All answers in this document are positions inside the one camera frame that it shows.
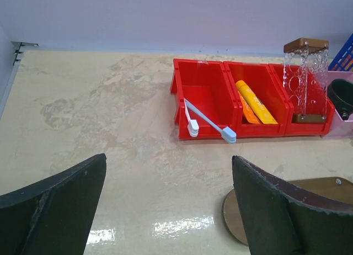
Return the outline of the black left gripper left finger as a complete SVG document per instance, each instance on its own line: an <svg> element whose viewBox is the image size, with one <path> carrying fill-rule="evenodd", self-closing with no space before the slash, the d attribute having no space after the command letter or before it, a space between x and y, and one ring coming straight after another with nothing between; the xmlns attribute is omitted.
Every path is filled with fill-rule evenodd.
<svg viewBox="0 0 353 255"><path fill-rule="evenodd" d="M1 254L83 254L106 176L106 155L1 195Z"/></svg>

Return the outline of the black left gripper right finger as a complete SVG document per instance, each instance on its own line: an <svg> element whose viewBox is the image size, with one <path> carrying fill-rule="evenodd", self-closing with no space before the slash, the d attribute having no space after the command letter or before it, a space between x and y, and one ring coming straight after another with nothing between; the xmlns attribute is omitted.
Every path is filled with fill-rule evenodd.
<svg viewBox="0 0 353 255"><path fill-rule="evenodd" d="M352 204L232 157L233 186L251 254L352 254Z"/></svg>

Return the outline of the dark green mug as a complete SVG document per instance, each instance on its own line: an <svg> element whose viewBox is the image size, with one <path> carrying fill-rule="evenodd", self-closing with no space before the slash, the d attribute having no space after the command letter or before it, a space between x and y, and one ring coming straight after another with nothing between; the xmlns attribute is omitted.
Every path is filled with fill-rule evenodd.
<svg viewBox="0 0 353 255"><path fill-rule="evenodd" d="M348 120L352 114L353 84L344 79L335 79L328 86L328 97L342 120Z"/></svg>

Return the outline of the clear acrylic toothbrush holder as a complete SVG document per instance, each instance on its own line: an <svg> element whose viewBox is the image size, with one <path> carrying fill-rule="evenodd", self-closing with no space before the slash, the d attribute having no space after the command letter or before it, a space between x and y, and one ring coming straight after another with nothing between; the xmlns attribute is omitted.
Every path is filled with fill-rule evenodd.
<svg viewBox="0 0 353 255"><path fill-rule="evenodd" d="M314 38L298 38L284 45L284 67L299 66L297 76L305 92L309 73L326 90L328 87L328 52L329 41Z"/></svg>

